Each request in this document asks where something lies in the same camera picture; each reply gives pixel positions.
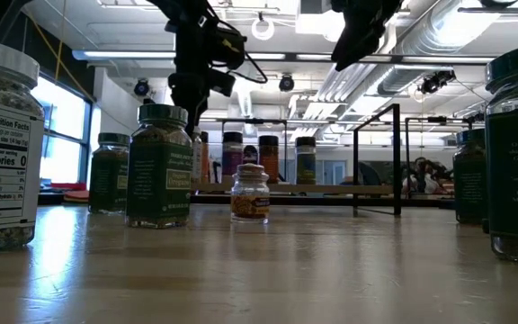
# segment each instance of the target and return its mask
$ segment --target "table surface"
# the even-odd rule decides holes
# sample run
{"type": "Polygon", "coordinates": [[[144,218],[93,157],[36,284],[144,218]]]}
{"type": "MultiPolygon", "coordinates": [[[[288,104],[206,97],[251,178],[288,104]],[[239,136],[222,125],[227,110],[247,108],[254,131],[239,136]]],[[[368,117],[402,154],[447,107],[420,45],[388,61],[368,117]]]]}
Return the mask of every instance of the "table surface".
{"type": "Polygon", "coordinates": [[[268,225],[193,206],[183,229],[39,209],[0,252],[0,323],[518,323],[518,264],[453,211],[401,219],[273,207],[268,225]]]}

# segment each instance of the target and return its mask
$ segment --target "ceiling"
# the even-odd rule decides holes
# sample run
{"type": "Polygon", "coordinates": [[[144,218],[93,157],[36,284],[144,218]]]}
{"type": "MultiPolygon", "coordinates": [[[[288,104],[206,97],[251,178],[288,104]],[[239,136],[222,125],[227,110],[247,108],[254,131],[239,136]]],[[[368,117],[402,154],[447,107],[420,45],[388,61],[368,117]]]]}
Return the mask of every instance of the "ceiling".
{"type": "MultiPolygon", "coordinates": [[[[249,52],[330,53],[334,48],[335,44],[320,34],[296,33],[292,25],[299,17],[297,15],[299,0],[232,0],[232,2],[235,7],[266,5],[280,10],[278,14],[265,14],[265,17],[278,21],[274,24],[274,35],[269,40],[258,40],[252,33],[252,23],[256,13],[218,11],[248,37],[246,49],[249,52]]],[[[410,14],[400,16],[394,21],[397,42],[401,41],[401,35],[436,2],[436,0],[408,2],[410,14]]],[[[210,3],[219,5],[217,0],[210,3]]],[[[26,7],[38,24],[63,39],[72,49],[173,50],[174,35],[164,31],[166,18],[162,13],[109,7],[113,5],[149,5],[149,3],[144,0],[67,0],[66,23],[63,31],[61,30],[63,0],[34,0],[26,7]]],[[[260,24],[258,30],[262,28],[265,27],[260,24]]],[[[518,15],[503,15],[480,36],[459,50],[458,54],[498,56],[516,48],[518,48],[518,15]]],[[[166,77],[174,71],[174,65],[170,60],[119,59],[95,61],[93,64],[107,67],[109,77],[130,93],[138,78],[141,77],[148,77],[149,83],[155,89],[164,89],[166,77]]],[[[282,118],[288,117],[284,114],[292,96],[316,93],[333,67],[331,63],[326,62],[262,62],[260,66],[271,81],[267,85],[251,89],[252,103],[261,107],[273,106],[283,113],[282,118]],[[278,90],[281,75],[284,73],[291,73],[296,81],[293,93],[281,93],[278,90]]],[[[491,94],[485,90],[484,67],[457,66],[454,68],[457,81],[449,83],[438,93],[425,98],[417,97],[414,88],[410,87],[383,106],[391,103],[401,104],[401,112],[405,116],[452,116],[491,97],[491,94]]],[[[415,84],[417,83],[421,83],[421,78],[415,81],[415,84]]],[[[212,110],[227,109],[230,104],[237,104],[237,95],[225,98],[219,94],[213,94],[210,98],[212,110]]]]}

